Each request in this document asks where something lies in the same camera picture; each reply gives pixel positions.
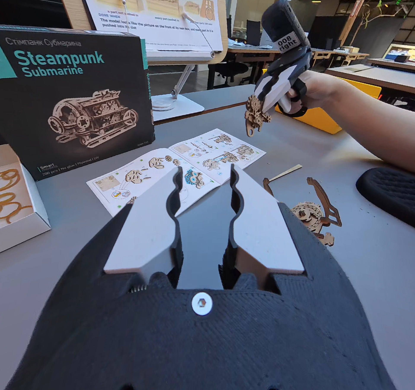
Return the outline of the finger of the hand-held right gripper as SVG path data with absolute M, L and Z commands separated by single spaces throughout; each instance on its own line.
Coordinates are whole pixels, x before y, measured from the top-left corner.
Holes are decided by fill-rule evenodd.
M 263 79 L 260 83 L 263 85 L 261 92 L 258 93 L 258 100 L 265 102 L 268 97 L 269 100 L 278 102 L 284 95 L 284 72 L 281 71 L 278 75 Z
M 265 96 L 262 112 L 266 113 L 271 107 L 275 106 L 276 103 L 280 103 L 282 110 L 285 113 L 289 113 L 291 110 L 291 100 L 286 95 L 291 84 L 289 77 L 293 70 L 284 70 L 280 73 L 277 82 L 271 87 L 270 91 Z

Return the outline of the wooden gear assembly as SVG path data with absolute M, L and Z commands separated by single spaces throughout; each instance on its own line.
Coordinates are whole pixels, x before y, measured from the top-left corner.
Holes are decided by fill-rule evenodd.
M 246 102 L 246 133 L 248 137 L 252 137 L 254 130 L 257 128 L 261 131 L 263 123 L 271 122 L 271 116 L 262 112 L 263 101 L 260 101 L 254 94 L 251 95 Z

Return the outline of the wooden model frame assembly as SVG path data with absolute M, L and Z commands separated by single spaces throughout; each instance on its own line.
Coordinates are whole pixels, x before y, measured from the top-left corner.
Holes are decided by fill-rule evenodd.
M 314 187 L 324 211 L 321 210 L 320 205 L 313 202 L 301 202 L 292 208 L 292 212 L 325 246 L 331 247 L 335 241 L 334 237 L 331 233 L 323 235 L 320 231 L 322 227 L 328 227 L 330 224 L 342 226 L 338 209 L 330 203 L 326 192 L 317 180 L 308 177 L 307 182 Z

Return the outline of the person's right forearm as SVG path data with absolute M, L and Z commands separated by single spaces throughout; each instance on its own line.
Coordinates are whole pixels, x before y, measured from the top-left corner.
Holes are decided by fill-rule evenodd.
M 414 113 L 381 102 L 342 79 L 331 79 L 331 105 L 325 108 L 331 117 L 378 158 L 414 172 Z

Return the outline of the black model kit box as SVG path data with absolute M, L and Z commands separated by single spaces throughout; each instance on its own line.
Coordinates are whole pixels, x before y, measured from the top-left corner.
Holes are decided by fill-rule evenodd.
M 1 25 L 1 136 L 34 180 L 155 140 L 145 43 Z

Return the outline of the person's right hand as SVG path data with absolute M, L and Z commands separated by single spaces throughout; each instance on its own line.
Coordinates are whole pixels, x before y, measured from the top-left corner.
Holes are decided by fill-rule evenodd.
M 307 92 L 299 101 L 291 102 L 291 110 L 288 112 L 293 115 L 302 106 L 307 108 L 320 107 L 330 111 L 346 94 L 349 86 L 344 80 L 324 73 L 305 71 L 299 79 L 304 82 Z

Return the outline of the black office chair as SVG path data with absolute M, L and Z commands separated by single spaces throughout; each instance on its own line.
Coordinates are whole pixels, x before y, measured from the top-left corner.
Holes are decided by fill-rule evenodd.
M 231 82 L 235 81 L 235 76 L 239 74 L 243 74 L 247 72 L 249 67 L 240 62 L 226 62 L 226 63 L 218 63 L 218 64 L 209 64 L 208 65 L 208 82 L 207 82 L 207 90 L 212 90 L 215 88 L 226 88 L 230 87 L 228 84 L 228 78 L 230 78 Z M 219 76 L 222 76 L 225 79 L 225 83 L 222 85 L 214 86 L 215 80 L 215 73 L 218 73 Z

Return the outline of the white instruction booklet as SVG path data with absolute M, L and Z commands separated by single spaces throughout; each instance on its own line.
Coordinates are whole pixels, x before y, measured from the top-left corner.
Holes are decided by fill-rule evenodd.
M 176 216 L 230 178 L 231 164 L 246 168 L 266 154 L 220 129 L 155 149 L 87 182 L 107 211 L 115 216 L 132 198 L 142 195 L 169 171 L 180 166 L 183 188 Z

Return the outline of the thin wooden stick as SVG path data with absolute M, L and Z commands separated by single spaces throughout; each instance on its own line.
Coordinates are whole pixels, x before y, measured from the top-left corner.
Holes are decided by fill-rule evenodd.
M 283 177 L 283 176 L 285 176 L 285 175 L 288 175 L 288 174 L 290 174 L 290 173 L 292 173 L 292 172 L 294 172 L 294 171 L 296 171 L 296 170 L 298 170 L 298 169 L 301 169 L 302 167 L 303 167 L 302 165 L 297 164 L 297 165 L 295 165 L 295 166 L 293 166 L 293 167 L 289 168 L 288 170 L 283 171 L 282 173 L 280 173 L 280 174 L 278 174 L 278 175 L 276 175 L 276 176 L 272 177 L 272 178 L 271 178 L 271 179 L 269 179 L 268 181 L 269 181 L 269 182 L 272 182 L 272 181 L 274 181 L 274 180 L 276 180 L 276 179 L 278 179 L 278 178 L 281 178 L 281 177 Z

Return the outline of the white document stand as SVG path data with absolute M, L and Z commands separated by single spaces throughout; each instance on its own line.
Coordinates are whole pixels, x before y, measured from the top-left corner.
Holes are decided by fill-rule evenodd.
M 179 95 L 194 67 L 194 64 L 186 65 L 179 81 L 170 94 L 151 96 L 154 122 L 204 111 L 203 106 Z

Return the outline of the grey background desk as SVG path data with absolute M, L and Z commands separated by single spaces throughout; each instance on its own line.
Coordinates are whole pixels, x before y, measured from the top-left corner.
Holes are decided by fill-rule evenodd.
M 414 111 L 415 75 L 389 68 L 351 65 L 330 68 L 326 74 L 381 87 L 380 100 Z

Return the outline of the white cardboard box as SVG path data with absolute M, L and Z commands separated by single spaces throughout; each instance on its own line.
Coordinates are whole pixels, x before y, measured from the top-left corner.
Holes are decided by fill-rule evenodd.
M 0 227 L 1 252 L 51 229 L 46 209 L 32 176 L 8 144 L 0 147 L 0 171 L 5 169 L 18 169 L 20 184 L 25 187 L 32 210 L 21 211 L 16 221 Z

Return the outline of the white instruction sheet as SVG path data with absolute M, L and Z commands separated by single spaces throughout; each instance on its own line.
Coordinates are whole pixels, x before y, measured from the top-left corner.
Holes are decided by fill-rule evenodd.
M 97 30 L 145 39 L 150 51 L 222 51 L 217 0 L 85 0 Z

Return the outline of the black wrist rest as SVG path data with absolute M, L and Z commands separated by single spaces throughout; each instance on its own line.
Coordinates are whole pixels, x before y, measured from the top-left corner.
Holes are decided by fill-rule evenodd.
M 356 182 L 358 192 L 375 206 L 415 226 L 415 177 L 388 168 L 372 168 Z

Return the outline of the pile of tan rubber bands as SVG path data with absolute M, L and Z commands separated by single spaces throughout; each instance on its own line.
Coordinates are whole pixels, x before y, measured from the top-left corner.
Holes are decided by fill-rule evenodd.
M 4 227 L 16 221 L 21 211 L 32 210 L 32 205 L 25 187 L 20 184 L 18 169 L 2 170 L 0 180 L 0 222 Z

